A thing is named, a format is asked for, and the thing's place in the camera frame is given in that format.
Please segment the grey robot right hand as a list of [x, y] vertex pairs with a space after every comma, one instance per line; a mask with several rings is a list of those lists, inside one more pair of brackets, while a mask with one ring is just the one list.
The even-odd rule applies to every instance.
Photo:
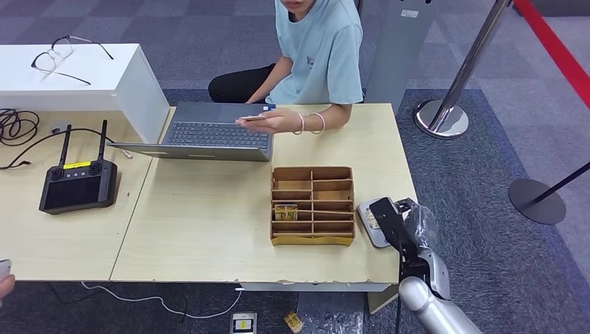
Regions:
[[403, 216], [404, 228], [417, 246], [437, 249], [439, 228], [433, 212], [411, 198], [397, 202]]

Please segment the person's hand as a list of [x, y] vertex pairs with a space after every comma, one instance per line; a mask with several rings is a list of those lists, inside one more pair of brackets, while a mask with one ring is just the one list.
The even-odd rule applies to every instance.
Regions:
[[0, 300], [4, 300], [15, 288], [15, 276], [8, 274], [0, 282]]

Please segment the person's left hand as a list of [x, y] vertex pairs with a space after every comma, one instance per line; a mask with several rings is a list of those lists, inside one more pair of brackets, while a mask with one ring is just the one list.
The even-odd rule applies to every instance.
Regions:
[[238, 118], [235, 123], [254, 132], [266, 132], [269, 134], [291, 132], [300, 134], [304, 130], [302, 119], [302, 115], [291, 109], [277, 108], [261, 113], [259, 119], [246, 120]]

